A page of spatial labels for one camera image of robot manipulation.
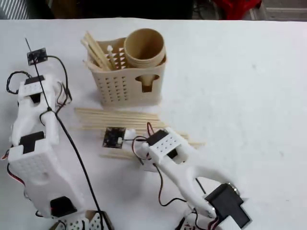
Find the perforated basket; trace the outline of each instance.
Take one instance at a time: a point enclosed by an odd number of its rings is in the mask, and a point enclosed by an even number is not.
[[[112,46],[112,54],[117,70],[102,71],[92,69],[92,75],[100,92],[102,105],[126,106],[139,104],[156,104],[161,100],[161,88],[166,64],[166,56],[160,65],[147,69],[128,68],[124,53],[124,41],[120,38],[112,41],[98,42],[105,54],[107,47]],[[142,87],[140,76],[155,75],[152,88],[145,92]]]

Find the cable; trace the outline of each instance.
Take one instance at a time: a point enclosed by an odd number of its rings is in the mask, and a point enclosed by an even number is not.
[[[43,87],[42,80],[41,80],[41,78],[40,78],[40,76],[39,76],[39,73],[38,73],[38,70],[37,70],[36,60],[35,60],[34,58],[33,58],[33,63],[34,63],[34,66],[35,66],[35,70],[36,70],[36,73],[37,73],[37,77],[38,77],[38,80],[39,80],[40,86],[41,86],[42,91],[43,91],[44,98],[45,98],[46,103],[47,103],[47,109],[51,109],[51,107],[49,106],[49,103],[48,103],[47,97],[46,97],[46,93],[45,93],[45,90],[44,90],[44,87]]]
[[[139,160],[147,160],[147,158],[142,158],[142,157],[139,157],[136,152],[134,151],[134,142],[136,141],[136,138],[145,138],[144,140],[146,140],[146,137],[144,136],[136,136],[133,140],[132,140],[132,145],[131,145],[131,148],[132,148],[132,152],[134,153],[134,155],[139,159]]]
[[[58,222],[59,222],[59,224],[61,223],[64,226],[64,230],[66,230],[66,228],[67,228],[66,224],[62,220],[59,220]]]
[[[35,215],[36,215],[37,217],[43,217],[42,215],[40,215],[40,214],[38,213],[38,211],[35,212]]]
[[[211,221],[209,224],[208,224],[208,230],[212,230],[211,229],[211,226],[214,224],[214,223],[216,223],[216,222],[218,222],[218,217],[216,217],[213,221]]]
[[[219,222],[219,220],[217,220],[217,221],[212,225],[211,230],[215,230],[219,224],[220,224],[220,222]]]
[[[14,178],[15,180],[19,181],[20,183],[22,183],[24,185],[24,181],[22,179],[20,179],[18,176],[14,175],[11,171],[10,171],[10,163],[8,163],[8,166],[6,167],[6,170],[8,172],[8,174]]]
[[[60,111],[60,110],[64,107],[64,105],[66,104],[68,98],[70,98],[71,101],[72,101],[71,93],[70,93],[69,88],[68,88],[68,75],[67,75],[67,71],[66,71],[66,68],[65,68],[65,66],[64,66],[64,63],[61,61],[61,59],[59,59],[57,56],[54,56],[54,55],[47,55],[47,57],[48,57],[48,58],[55,58],[55,59],[57,59],[57,60],[61,63],[61,65],[62,65],[62,67],[63,67],[63,69],[64,69],[64,72],[65,72],[66,88],[65,88],[64,85],[63,85],[63,87],[64,87],[64,92],[65,92],[66,98],[65,98],[63,104],[57,109],[56,114],[58,114],[59,111]]]
[[[204,194],[206,194],[206,191],[204,190],[204,188],[202,187],[200,181],[198,180],[198,178],[195,178],[196,182],[198,183],[198,185],[201,187],[201,190],[203,191]]]
[[[28,78],[32,78],[32,76],[31,76],[29,73],[25,72],[25,71],[15,71],[15,72],[11,73],[10,76],[8,77],[7,81],[6,81],[6,91],[9,92],[9,93],[12,93],[12,94],[18,94],[18,90],[16,90],[16,92],[13,92],[13,91],[10,90],[10,82],[11,82],[11,79],[12,79],[12,77],[13,77],[15,74],[17,74],[17,73],[23,73],[23,74],[25,74]]]
[[[169,202],[167,202],[166,204],[162,204],[162,203],[161,203],[161,192],[162,192],[162,188],[163,188],[163,177],[162,177],[162,174],[161,174],[159,168],[156,166],[156,164],[154,163],[153,165],[154,165],[154,167],[156,167],[156,169],[158,170],[158,173],[159,173],[160,179],[161,179],[161,185],[160,185],[160,190],[159,190],[159,195],[158,195],[159,204],[160,204],[161,206],[163,206],[163,207],[166,207],[166,206],[168,206],[169,204],[171,204],[172,202],[174,202],[175,200],[180,200],[180,201],[186,203],[187,201],[184,200],[184,199],[181,199],[181,198],[173,198],[173,199],[171,199]]]
[[[151,129],[151,131],[152,131],[153,134],[154,134],[154,130],[153,130],[152,124],[151,124],[150,122],[147,122],[146,126],[147,126],[148,136],[151,136],[150,131],[149,131],[149,128]]]
[[[1,157],[1,161],[4,161],[5,159],[7,159],[9,156],[9,153],[10,153],[10,150],[9,149],[6,150],[5,154]]]
[[[79,160],[80,165],[81,165],[81,167],[82,167],[82,170],[83,170],[83,172],[84,172],[86,181],[87,181],[88,186],[89,186],[89,188],[90,188],[90,191],[91,191],[93,200],[94,200],[95,205],[96,205],[96,207],[97,207],[97,210],[98,210],[98,212],[99,212],[101,229],[104,229],[104,227],[103,227],[103,221],[102,221],[102,216],[105,218],[105,215],[104,215],[104,214],[101,214],[101,210],[100,210],[99,204],[98,204],[98,202],[97,202],[97,199],[96,199],[94,190],[93,190],[93,188],[92,188],[92,184],[91,184],[91,182],[90,182],[90,178],[89,178],[89,176],[88,176],[88,174],[87,174],[87,171],[86,171],[86,169],[85,169],[85,166],[84,166],[84,164],[83,164],[83,161],[82,161],[82,158],[81,158],[81,156],[80,156],[80,154],[79,154],[79,151],[78,151],[78,149],[77,149],[75,143],[73,142],[73,140],[72,140],[70,134],[68,133],[66,127],[64,126],[62,120],[59,118],[59,116],[58,116],[56,113],[55,113],[55,116],[56,116],[56,118],[57,118],[59,124],[61,125],[61,127],[62,127],[64,133],[66,134],[66,136],[67,136],[69,142],[71,143],[73,149],[74,149],[75,152],[76,152],[76,155],[77,155],[77,157],[78,157],[78,160]]]
[[[133,139],[123,139],[123,141],[133,141]],[[135,141],[146,141],[146,139],[136,139]]]

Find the red wire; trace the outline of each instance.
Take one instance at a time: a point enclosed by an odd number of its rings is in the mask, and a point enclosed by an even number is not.
[[[7,159],[9,156],[9,152],[10,152],[9,150],[6,150],[5,154],[1,157],[1,160]]]
[[[218,218],[216,217],[213,221],[211,221],[209,224],[208,224],[208,230],[213,230],[213,229],[211,229],[211,226],[212,226],[212,224],[214,224],[214,223],[216,223],[216,222],[218,222]]]
[[[216,227],[219,225],[219,220],[217,220],[214,224],[213,224],[213,226],[212,226],[212,229],[211,230],[215,230],[216,229]]]
[[[8,171],[8,174],[12,177],[12,178],[14,178],[15,180],[17,180],[17,181],[19,181],[20,183],[22,183],[24,186],[25,186],[25,184],[24,184],[24,181],[22,180],[22,179],[20,179],[18,176],[15,176],[11,171],[10,171],[10,163],[8,163],[8,166],[7,166],[7,171]]]
[[[149,128],[151,129],[151,131],[154,134],[154,130],[153,130],[152,124],[150,124],[150,122],[147,122],[147,132],[148,132],[148,135],[151,136]]]

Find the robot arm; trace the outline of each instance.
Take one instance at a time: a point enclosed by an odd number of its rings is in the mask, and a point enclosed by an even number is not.
[[[220,222],[231,216],[240,228],[250,222],[241,208],[243,200],[231,180],[206,164],[199,152],[171,128],[160,129],[149,136],[137,153],[142,156],[149,153],[151,161],[178,187],[191,210],[212,219],[218,218]],[[198,177],[218,181],[221,185],[212,193],[201,196],[194,187]]]

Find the white tabletop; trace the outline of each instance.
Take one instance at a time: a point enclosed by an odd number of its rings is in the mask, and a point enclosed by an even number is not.
[[[33,50],[46,47],[66,65],[73,103],[60,114],[78,126],[73,107],[101,107],[94,80],[83,65],[80,39],[88,30],[97,40],[125,37],[150,27],[165,38],[168,63],[158,106],[133,108],[158,113],[176,130],[187,132],[208,162],[233,178],[253,222],[249,230],[304,229],[307,213],[307,23],[150,21],[141,19],[0,21],[0,146],[9,147],[17,97],[6,93],[9,74],[27,66],[27,37]],[[64,79],[56,60],[38,65],[41,74]],[[12,80],[12,87],[22,76]],[[185,204],[158,204],[158,174],[137,162],[103,159],[101,140],[92,131],[70,130],[88,169],[98,202],[118,230],[174,229]],[[94,208],[75,153],[61,131],[57,155]],[[0,228],[48,229],[51,220],[35,217],[23,187],[0,163]],[[162,200],[180,196],[165,177]],[[238,229],[231,219],[223,229]]]

